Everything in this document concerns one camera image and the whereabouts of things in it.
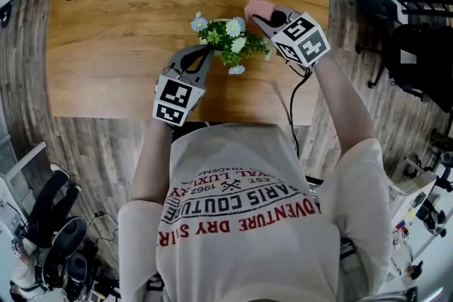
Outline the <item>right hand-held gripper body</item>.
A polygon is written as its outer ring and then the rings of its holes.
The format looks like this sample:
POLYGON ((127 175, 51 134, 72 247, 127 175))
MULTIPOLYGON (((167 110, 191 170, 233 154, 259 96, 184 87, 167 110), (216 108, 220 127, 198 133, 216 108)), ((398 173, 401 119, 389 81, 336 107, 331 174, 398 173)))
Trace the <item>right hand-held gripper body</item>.
POLYGON ((310 68, 331 50, 323 29, 307 12, 295 20, 280 20, 280 23, 271 41, 287 61, 310 68))

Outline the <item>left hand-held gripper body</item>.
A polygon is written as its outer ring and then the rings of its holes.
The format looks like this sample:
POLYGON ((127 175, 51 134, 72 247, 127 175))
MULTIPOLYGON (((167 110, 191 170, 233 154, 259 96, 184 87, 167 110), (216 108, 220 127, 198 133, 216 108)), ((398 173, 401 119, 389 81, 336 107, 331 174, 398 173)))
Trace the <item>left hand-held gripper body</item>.
POLYGON ((183 70, 171 62, 155 86, 153 118, 180 127, 192 114, 205 95, 205 88, 183 75, 183 70))

